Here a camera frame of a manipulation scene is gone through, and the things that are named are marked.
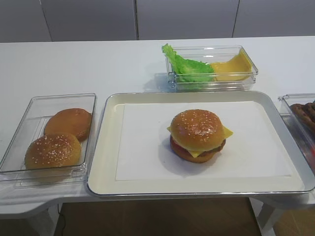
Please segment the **yellow cheese slice on burger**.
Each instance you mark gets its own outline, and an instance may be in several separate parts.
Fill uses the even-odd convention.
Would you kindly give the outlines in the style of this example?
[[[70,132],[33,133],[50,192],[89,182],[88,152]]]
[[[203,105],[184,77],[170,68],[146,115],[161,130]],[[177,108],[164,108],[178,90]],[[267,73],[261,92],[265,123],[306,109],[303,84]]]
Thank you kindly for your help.
[[[224,130],[224,139],[229,138],[230,136],[232,136],[233,132],[229,129],[227,129],[226,127],[223,127]],[[190,151],[187,150],[193,157],[197,157],[199,154],[201,154],[202,152],[199,151]]]

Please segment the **red tomato slice in stack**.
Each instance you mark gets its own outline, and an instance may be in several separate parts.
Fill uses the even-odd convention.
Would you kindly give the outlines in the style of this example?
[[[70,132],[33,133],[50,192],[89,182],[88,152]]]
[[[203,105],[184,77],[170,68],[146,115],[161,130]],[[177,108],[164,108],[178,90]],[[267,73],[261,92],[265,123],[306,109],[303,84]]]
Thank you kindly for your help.
[[[177,144],[173,137],[170,136],[170,146],[172,150],[177,153],[178,155],[191,155],[185,148],[181,147],[179,144]]]

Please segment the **yellow cheese slice in container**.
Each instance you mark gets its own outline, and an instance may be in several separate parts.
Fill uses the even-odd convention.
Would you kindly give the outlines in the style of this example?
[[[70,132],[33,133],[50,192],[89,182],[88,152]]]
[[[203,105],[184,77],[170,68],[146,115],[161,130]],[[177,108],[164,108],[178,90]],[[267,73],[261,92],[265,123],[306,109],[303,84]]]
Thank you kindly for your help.
[[[229,61],[214,62],[211,67],[217,75],[215,81],[221,82],[245,80],[247,73],[252,71],[252,65],[243,49]]]

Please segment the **clear plastic bun container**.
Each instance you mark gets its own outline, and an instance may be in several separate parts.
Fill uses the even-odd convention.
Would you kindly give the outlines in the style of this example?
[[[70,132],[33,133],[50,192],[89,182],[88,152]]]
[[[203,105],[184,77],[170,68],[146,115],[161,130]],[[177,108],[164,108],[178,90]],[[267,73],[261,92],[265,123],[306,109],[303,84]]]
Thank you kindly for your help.
[[[87,172],[90,151],[93,146],[95,125],[96,94],[67,94],[33,97],[0,161],[1,183],[38,185],[60,181],[79,181]],[[80,142],[81,157],[73,166],[28,170],[25,167],[25,154],[29,145],[44,136],[44,128],[49,119],[59,111],[81,108],[92,114],[90,134]]]

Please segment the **plain bottom bun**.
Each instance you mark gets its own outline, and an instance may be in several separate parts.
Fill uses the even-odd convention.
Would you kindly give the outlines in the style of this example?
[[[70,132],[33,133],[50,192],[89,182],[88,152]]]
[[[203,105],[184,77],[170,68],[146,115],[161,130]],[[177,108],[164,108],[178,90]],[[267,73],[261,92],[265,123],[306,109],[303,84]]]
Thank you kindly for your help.
[[[52,116],[44,128],[44,134],[70,133],[83,142],[90,134],[92,114],[81,108],[59,111]]]

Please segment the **clear plastic patty tomato container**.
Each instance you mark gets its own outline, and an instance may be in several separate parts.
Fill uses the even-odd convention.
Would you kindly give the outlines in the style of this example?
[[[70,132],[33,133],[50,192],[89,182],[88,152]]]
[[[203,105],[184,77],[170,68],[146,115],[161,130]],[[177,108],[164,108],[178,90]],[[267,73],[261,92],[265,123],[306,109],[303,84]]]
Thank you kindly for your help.
[[[287,94],[279,96],[281,102],[280,115],[288,127],[295,142],[300,148],[311,170],[315,170],[315,135],[303,124],[292,112],[290,106],[293,104],[306,104],[315,101],[313,93]]]

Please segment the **clear plastic lettuce cheese container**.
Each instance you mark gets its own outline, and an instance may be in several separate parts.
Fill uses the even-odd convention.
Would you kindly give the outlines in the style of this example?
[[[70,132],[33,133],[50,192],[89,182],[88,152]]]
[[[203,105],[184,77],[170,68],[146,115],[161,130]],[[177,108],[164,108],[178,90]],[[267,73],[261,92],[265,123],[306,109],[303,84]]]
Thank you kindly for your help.
[[[239,81],[215,81],[216,73],[210,74],[213,76],[213,82],[201,83],[177,83],[176,74],[173,72],[172,65],[166,58],[167,78],[169,86],[177,92],[187,91],[219,91],[219,90],[249,90],[256,82],[258,69],[252,59],[249,57],[245,49],[241,45],[232,46],[199,46],[199,47],[173,47],[178,55],[185,59],[201,61],[204,63],[227,62],[236,56],[242,49],[248,56],[252,65],[251,73],[247,73],[248,77],[245,80]]]

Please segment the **sesame bun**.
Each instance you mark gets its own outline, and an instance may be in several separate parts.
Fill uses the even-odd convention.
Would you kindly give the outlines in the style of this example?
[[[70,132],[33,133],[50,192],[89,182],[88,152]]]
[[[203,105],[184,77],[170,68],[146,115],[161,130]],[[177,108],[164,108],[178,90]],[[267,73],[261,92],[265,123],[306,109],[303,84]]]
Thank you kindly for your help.
[[[44,135],[33,141],[25,154],[28,170],[73,166],[81,157],[81,144],[69,133]]]
[[[210,151],[225,140],[220,118],[207,110],[183,111],[172,119],[169,129],[173,140],[190,151]]]

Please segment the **white metal serving tray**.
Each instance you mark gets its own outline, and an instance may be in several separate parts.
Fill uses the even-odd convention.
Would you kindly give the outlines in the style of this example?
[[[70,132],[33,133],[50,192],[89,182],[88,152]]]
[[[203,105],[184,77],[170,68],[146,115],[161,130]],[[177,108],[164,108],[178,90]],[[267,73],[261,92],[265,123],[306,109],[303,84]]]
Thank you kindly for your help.
[[[206,103],[253,101],[265,110],[289,156],[289,177],[226,177],[117,180],[116,172],[124,119],[128,104]],[[111,95],[102,115],[98,140],[88,177],[89,189],[97,195],[256,195],[302,194],[314,189],[315,177],[284,124],[274,103],[258,91],[117,93]]]

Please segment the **green lettuce leaf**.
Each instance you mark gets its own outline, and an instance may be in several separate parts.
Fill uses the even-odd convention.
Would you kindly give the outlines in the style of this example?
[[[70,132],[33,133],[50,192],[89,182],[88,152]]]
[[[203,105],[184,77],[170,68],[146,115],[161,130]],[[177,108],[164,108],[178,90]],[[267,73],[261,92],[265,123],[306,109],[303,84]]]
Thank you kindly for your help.
[[[210,76],[210,74],[214,73],[214,69],[210,64],[185,59],[181,55],[178,55],[169,44],[162,46],[162,52],[172,65],[173,72],[176,74],[177,83],[201,83],[214,81],[213,76]]]

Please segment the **white table leg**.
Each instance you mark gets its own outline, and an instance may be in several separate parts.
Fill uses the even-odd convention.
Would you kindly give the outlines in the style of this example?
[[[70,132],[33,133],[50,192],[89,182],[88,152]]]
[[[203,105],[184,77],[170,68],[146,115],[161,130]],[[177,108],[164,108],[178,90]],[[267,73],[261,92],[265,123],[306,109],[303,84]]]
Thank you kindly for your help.
[[[275,236],[276,234],[274,232],[273,226],[284,214],[284,210],[274,208],[254,198],[249,198],[249,201],[252,206],[261,235]]]

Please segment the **brown burger patty in stack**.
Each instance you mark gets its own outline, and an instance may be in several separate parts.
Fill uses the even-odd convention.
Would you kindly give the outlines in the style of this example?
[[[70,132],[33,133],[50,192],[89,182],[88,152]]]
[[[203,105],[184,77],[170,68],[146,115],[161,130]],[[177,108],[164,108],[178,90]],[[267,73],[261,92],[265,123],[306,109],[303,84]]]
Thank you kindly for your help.
[[[226,143],[226,139],[223,140],[223,142],[221,143],[219,147],[199,154],[198,158],[211,159],[217,152],[220,152],[223,149],[223,147],[225,146],[225,143]]]

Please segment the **brown patty front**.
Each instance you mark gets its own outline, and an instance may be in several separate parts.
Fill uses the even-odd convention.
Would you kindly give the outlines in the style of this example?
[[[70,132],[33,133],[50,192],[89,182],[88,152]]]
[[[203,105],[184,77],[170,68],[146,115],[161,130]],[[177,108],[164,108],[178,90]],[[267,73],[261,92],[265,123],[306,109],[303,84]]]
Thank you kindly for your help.
[[[290,106],[292,112],[315,134],[315,102],[306,104],[293,104]]]

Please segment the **bottom bun of burger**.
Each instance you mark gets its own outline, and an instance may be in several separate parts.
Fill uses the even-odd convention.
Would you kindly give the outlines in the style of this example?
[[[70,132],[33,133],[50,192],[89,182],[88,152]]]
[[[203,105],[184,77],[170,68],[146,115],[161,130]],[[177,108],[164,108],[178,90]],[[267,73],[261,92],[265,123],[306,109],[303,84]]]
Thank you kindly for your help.
[[[205,158],[193,157],[192,155],[178,155],[178,156],[180,158],[182,158],[182,159],[184,159],[186,161],[192,162],[192,163],[205,163],[205,162],[210,160],[210,159],[205,159]]]

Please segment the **white paper sheet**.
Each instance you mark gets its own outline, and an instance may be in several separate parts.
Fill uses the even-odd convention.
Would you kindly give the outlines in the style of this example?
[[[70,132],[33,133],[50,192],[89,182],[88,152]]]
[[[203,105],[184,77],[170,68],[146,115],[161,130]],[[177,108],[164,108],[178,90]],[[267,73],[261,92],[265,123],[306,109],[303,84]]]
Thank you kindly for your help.
[[[170,148],[167,130],[178,113],[215,113],[232,131],[221,152],[196,164]],[[117,180],[289,177],[289,156],[263,107],[253,101],[128,104],[124,109]]]

